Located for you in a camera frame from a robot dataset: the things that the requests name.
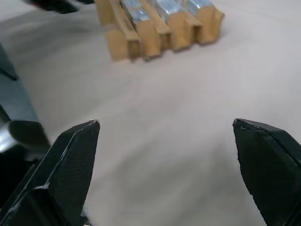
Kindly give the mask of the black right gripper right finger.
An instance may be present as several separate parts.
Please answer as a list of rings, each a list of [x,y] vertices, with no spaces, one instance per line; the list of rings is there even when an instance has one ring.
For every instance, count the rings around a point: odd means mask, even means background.
[[[285,130],[235,119],[240,172],[267,226],[301,226],[301,144]]]

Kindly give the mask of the wooden slotted rack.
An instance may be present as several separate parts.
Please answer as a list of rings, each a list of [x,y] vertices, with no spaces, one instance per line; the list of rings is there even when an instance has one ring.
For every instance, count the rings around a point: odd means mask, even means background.
[[[224,18],[224,13],[213,4],[199,9],[194,16],[186,9],[186,0],[175,0],[184,11],[170,15],[164,22],[155,8],[156,0],[139,0],[150,20],[133,27],[120,0],[94,1],[113,61],[152,59],[167,49],[178,52],[194,43],[214,43],[219,39]]]

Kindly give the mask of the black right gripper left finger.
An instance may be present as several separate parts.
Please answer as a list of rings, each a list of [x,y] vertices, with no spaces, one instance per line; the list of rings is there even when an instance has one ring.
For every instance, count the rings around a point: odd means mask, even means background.
[[[84,204],[100,128],[90,120],[66,130],[29,166],[0,154],[0,226],[91,226]]]

